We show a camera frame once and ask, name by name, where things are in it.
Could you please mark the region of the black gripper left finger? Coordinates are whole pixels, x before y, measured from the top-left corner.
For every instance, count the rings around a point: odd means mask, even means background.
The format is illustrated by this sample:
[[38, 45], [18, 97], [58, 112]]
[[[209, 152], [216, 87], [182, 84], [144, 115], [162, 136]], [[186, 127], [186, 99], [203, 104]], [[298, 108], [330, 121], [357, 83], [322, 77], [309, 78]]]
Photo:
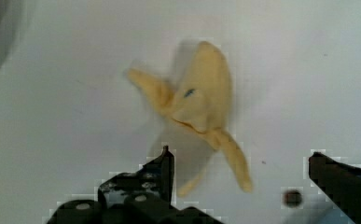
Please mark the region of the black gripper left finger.
[[174, 155], [159, 156], [133, 173], [120, 173], [97, 189], [96, 200], [61, 204], [47, 224], [224, 224], [202, 210], [172, 206]]

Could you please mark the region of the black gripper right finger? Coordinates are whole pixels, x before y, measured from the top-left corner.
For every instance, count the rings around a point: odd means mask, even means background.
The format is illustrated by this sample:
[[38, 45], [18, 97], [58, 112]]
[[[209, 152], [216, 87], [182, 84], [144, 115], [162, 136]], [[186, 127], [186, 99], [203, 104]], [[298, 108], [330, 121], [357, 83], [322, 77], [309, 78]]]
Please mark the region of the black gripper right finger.
[[308, 159], [308, 176], [350, 220], [361, 224], [361, 168], [314, 152]]

